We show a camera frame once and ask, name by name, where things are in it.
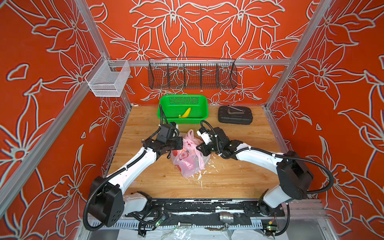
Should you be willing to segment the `pink plastic bag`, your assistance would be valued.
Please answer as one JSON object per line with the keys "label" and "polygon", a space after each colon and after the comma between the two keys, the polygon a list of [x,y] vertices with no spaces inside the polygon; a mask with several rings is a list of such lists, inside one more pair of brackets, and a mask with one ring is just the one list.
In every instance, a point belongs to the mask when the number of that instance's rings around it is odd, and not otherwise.
{"label": "pink plastic bag", "polygon": [[197,146],[203,143],[203,141],[195,137],[193,130],[181,133],[181,135],[183,138],[183,148],[181,150],[173,150],[171,152],[171,160],[183,177],[190,178],[204,170],[211,157],[210,155],[205,157],[197,150]]}

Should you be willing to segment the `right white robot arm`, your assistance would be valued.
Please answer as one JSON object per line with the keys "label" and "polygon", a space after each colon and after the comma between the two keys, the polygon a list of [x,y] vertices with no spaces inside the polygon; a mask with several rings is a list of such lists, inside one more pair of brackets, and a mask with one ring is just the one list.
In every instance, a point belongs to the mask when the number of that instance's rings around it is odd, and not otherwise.
{"label": "right white robot arm", "polygon": [[[198,136],[202,138],[203,143],[197,146],[197,150],[204,156],[215,153],[223,159],[254,164],[278,176],[279,184],[264,191],[258,200],[257,208],[263,216],[270,216],[273,210],[283,203],[288,205],[291,200],[303,200],[308,195],[327,192],[335,183],[334,175],[326,166],[301,158],[293,151],[284,154],[273,153],[239,140],[230,140],[219,127],[211,130],[201,127]],[[314,175],[307,164],[320,168],[328,176],[328,183],[324,187],[312,191],[309,189]]]}

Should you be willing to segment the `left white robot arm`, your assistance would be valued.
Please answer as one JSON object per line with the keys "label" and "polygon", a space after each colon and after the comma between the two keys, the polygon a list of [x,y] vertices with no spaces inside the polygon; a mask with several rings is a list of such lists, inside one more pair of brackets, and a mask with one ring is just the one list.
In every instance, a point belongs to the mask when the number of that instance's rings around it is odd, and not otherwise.
{"label": "left white robot arm", "polygon": [[83,225],[89,231],[113,226],[121,216],[143,211],[149,198],[141,193],[128,198],[123,195],[131,183],[161,156],[183,148],[183,138],[175,122],[168,122],[162,106],[159,106],[159,128],[142,141],[139,152],[125,165],[109,176],[96,177],[90,188],[83,212]]}

